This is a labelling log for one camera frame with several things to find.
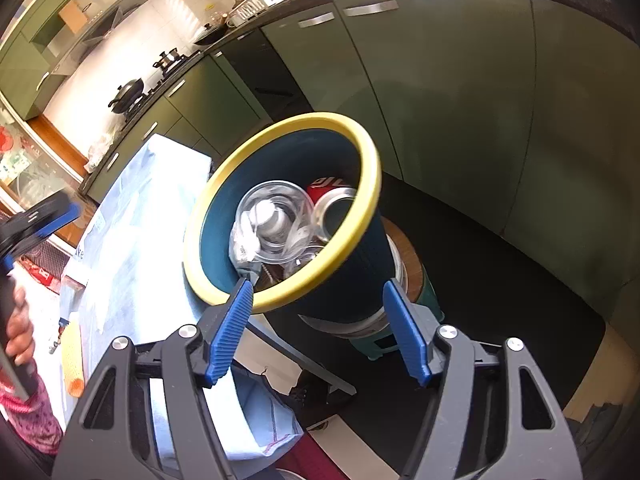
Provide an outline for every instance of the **light blue cloth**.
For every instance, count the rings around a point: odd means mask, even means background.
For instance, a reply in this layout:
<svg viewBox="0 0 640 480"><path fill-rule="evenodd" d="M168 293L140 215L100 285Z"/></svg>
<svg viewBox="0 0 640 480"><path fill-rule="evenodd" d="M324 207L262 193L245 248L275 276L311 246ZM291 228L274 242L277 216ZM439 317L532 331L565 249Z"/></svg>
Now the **light blue cloth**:
<svg viewBox="0 0 640 480"><path fill-rule="evenodd" d="M86 375L117 336L135 344L163 340L200 319L206 305L186 281L182 239L209 165L208 156L155 135L98 208L75 256L91 269L87 286L81 292L63 286L60 294L61 316L78 311ZM261 376L234 368L204 392L238 478L267 467L302 436ZM175 467L161 380L152 381L151 399L158 450ZM67 403L66 420L71 411Z"/></svg>

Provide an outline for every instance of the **dish rack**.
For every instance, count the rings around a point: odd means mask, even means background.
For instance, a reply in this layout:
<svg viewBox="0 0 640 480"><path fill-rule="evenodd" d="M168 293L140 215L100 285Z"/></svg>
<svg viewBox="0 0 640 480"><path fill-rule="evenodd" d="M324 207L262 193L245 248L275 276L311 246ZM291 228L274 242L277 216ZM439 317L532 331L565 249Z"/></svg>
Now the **dish rack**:
<svg viewBox="0 0 640 480"><path fill-rule="evenodd" d="M276 4L280 0L245 0L235 9L229 12L226 24L229 28L239 27L250 18L256 16L269 6Z"/></svg>

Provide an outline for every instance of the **finger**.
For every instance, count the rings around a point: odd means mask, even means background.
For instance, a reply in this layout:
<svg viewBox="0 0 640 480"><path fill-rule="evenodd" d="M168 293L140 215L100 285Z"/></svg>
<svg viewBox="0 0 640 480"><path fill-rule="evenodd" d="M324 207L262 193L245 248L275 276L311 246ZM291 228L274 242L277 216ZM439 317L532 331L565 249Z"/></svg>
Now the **finger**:
<svg viewBox="0 0 640 480"><path fill-rule="evenodd" d="M14 288L14 301L15 307L20 310L24 304L27 297L27 293L24 290L24 287L21 285L16 285Z"/></svg>
<svg viewBox="0 0 640 480"><path fill-rule="evenodd" d="M9 322L6 324L6 334L9 336L9 339L18 337L27 331L30 323L28 310L14 311L9 318Z"/></svg>
<svg viewBox="0 0 640 480"><path fill-rule="evenodd" d="M6 346L6 354L9 357L20 355L25 352L27 348L33 342L33 325L30 323L26 332L21 333L18 337L15 337L9 341Z"/></svg>
<svg viewBox="0 0 640 480"><path fill-rule="evenodd" d="M16 365L19 366L19 365L29 363L33 359L33 353L35 352L35 349L36 349L36 342L32 339L29 347L20 355L18 355L17 358L15 358Z"/></svg>

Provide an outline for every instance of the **yellow roller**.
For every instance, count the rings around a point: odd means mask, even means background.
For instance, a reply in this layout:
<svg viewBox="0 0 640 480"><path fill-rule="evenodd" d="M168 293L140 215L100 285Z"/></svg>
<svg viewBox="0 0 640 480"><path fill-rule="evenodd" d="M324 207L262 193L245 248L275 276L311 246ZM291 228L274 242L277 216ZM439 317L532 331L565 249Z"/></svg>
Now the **yellow roller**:
<svg viewBox="0 0 640 480"><path fill-rule="evenodd" d="M72 397L79 398L84 392L84 371L82 370L80 325L77 321L69 322L60 338L60 346L66 392Z"/></svg>

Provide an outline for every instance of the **frying pan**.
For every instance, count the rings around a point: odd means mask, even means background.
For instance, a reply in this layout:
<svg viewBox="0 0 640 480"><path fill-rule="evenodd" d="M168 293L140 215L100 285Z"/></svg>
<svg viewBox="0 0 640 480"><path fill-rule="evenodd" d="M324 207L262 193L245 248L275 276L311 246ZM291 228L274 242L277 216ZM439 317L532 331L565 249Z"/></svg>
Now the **frying pan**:
<svg viewBox="0 0 640 480"><path fill-rule="evenodd" d="M145 84L142 79L132 79L128 83L118 86L118 93L109 102L108 107L111 108L113 106L111 111L114 114L126 112L136 99L142 95L144 88Z"/></svg>

